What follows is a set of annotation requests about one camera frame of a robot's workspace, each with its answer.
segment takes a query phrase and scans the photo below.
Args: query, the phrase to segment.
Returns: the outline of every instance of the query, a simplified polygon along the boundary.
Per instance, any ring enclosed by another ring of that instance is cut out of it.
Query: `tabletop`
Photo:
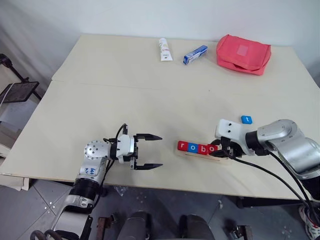
[[[157,38],[82,35],[52,77],[42,101],[13,146],[0,173],[35,179],[74,181],[91,140],[150,133],[160,141],[139,141],[139,164],[116,163],[105,183],[204,193],[296,199],[272,176],[230,159],[226,164],[181,156],[178,140],[210,143],[219,119],[240,123],[250,115],[258,127],[294,120],[320,142],[319,89],[291,47],[272,46],[262,76],[216,64],[216,43],[168,39],[173,61],[160,62]],[[201,45],[208,52],[190,65],[183,56]],[[244,156],[284,178],[290,175],[270,156]]]

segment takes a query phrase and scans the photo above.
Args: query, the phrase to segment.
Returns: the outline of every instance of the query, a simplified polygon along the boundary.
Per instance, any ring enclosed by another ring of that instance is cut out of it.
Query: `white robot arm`
[[[249,131],[242,124],[221,119],[215,137],[231,157],[266,155],[276,151],[291,173],[301,181],[314,200],[320,200],[320,147],[305,137],[297,124],[281,119]]]
[[[88,240],[93,221],[89,214],[100,199],[103,182],[113,162],[119,161],[121,164],[130,162],[132,170],[150,170],[162,165],[156,163],[137,165],[139,139],[154,141],[162,138],[148,133],[129,136],[127,125],[123,124],[115,138],[104,138],[103,142],[98,140],[89,142],[84,147],[84,161],[79,174],[53,220],[51,229],[45,233],[36,230],[30,239]]]

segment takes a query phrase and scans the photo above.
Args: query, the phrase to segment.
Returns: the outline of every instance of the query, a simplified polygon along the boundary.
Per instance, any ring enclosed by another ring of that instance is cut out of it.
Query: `red pouch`
[[[229,34],[216,46],[218,65],[248,74],[264,74],[270,56],[270,45]]]

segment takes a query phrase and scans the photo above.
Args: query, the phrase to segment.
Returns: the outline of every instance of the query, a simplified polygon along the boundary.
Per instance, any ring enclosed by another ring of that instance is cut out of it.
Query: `floor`
[[[28,240],[33,230],[51,226],[59,206],[70,187],[53,181],[37,180],[29,191],[0,186],[0,239]],[[181,215],[196,214],[204,218],[216,240],[228,240],[226,224],[252,227],[254,240],[307,240],[298,206],[272,206],[239,209],[232,197],[138,187],[107,188],[93,210],[90,240],[96,239],[98,217],[115,214],[117,222],[106,230],[105,240],[115,240],[125,219],[144,210],[152,215],[153,239],[174,238]]]

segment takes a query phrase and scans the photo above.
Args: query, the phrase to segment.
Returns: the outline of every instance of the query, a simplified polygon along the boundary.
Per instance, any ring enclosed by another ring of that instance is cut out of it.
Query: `blue block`
[[[188,144],[188,152],[189,153],[198,153],[198,144],[189,142]]]
[[[241,121],[243,124],[252,124],[252,118],[251,116],[241,116]]]

